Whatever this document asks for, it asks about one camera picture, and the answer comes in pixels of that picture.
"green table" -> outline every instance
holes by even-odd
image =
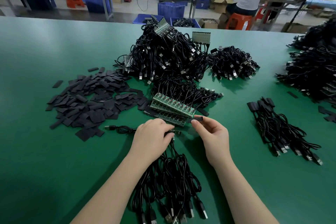
[[[308,97],[276,84],[274,74],[289,60],[294,34],[179,28],[183,33],[211,32],[210,49],[234,45],[249,52],[261,66],[252,79],[218,81],[206,71],[200,86],[223,92],[206,109],[226,126],[237,167],[280,223],[335,223],[336,125],[323,119]],[[82,142],[77,129],[63,125],[51,130],[56,112],[45,112],[46,102],[60,93],[68,80],[88,74],[91,67],[112,69],[114,59],[128,54],[141,35],[141,26],[122,23],[0,17],[0,223],[69,223],[112,174],[127,154],[131,136],[106,132]],[[65,82],[58,89],[51,86]],[[149,95],[145,82],[128,81]],[[286,92],[299,96],[294,99]],[[254,126],[246,103],[261,96],[273,99],[276,112],[322,145],[318,166],[292,151],[272,156]],[[324,107],[331,109],[327,103]],[[103,125],[137,127],[149,117],[137,108]],[[202,184],[199,197],[209,219],[196,213],[189,223],[233,223],[228,204],[203,143],[187,125],[176,148],[186,154]],[[158,215],[158,224],[163,218]],[[137,223],[126,209],[122,223]]]

